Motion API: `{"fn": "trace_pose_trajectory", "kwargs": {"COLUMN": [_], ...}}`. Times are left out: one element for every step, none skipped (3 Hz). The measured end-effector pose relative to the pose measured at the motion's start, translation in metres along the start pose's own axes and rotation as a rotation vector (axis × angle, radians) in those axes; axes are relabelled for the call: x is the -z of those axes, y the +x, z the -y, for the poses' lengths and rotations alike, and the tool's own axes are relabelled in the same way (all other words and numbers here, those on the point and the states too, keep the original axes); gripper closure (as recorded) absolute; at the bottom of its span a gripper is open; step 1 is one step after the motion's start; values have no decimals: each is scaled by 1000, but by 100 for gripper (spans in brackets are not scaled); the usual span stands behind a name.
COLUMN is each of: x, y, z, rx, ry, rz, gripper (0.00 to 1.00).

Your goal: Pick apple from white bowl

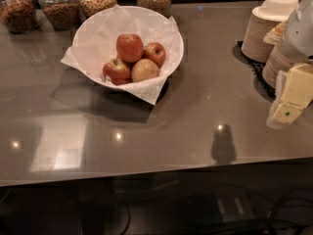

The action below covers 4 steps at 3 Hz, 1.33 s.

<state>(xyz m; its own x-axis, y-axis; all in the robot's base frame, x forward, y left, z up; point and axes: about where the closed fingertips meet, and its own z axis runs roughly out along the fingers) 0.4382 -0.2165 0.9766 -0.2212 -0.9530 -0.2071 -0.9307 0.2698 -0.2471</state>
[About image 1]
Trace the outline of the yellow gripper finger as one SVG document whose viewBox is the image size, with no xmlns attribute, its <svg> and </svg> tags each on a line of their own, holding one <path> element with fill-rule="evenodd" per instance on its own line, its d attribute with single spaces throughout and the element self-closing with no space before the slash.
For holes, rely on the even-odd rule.
<svg viewBox="0 0 313 235">
<path fill-rule="evenodd" d="M 281 129 L 294 123 L 313 101 L 313 66 L 296 64 L 279 71 L 274 100 L 266 124 Z"/>
<path fill-rule="evenodd" d="M 283 39 L 285 26 L 285 22 L 278 23 L 275 27 L 273 27 L 265 34 L 263 41 L 267 44 L 278 44 Z"/>
</svg>

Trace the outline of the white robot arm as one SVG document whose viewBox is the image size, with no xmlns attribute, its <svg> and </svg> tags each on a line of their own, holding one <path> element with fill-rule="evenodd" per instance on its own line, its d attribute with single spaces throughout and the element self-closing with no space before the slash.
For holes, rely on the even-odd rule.
<svg viewBox="0 0 313 235">
<path fill-rule="evenodd" d="M 266 121 L 269 127 L 281 129 L 294 123 L 313 100 L 313 0 L 301 0 L 264 41 L 281 46 L 282 55 L 293 62 L 288 71 L 278 71 L 276 99 Z"/>
</svg>

